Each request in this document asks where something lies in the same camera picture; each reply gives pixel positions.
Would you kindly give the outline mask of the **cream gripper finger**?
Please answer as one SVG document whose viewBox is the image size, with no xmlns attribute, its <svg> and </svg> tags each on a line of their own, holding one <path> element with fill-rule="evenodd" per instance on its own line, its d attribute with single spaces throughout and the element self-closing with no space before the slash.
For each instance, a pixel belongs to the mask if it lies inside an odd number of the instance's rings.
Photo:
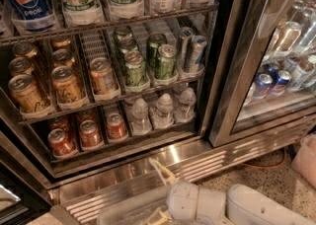
<svg viewBox="0 0 316 225">
<path fill-rule="evenodd" d="M 156 210 L 144 221 L 144 225 L 168 225 L 172 216 L 168 211 Z"/>
<path fill-rule="evenodd" d="M 150 158 L 149 163 L 158 173 L 161 181 L 165 186 L 173 185 L 178 181 L 176 176 L 168 168 L 163 166 L 159 161 Z"/>
</svg>

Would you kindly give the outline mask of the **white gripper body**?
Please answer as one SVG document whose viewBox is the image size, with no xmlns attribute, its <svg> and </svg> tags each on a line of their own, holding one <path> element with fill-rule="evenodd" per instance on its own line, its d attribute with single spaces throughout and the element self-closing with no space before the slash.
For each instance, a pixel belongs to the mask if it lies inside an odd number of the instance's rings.
<svg viewBox="0 0 316 225">
<path fill-rule="evenodd" d="M 225 216 L 226 194 L 179 181 L 170 187 L 166 203 L 176 220 L 219 225 Z"/>
</svg>

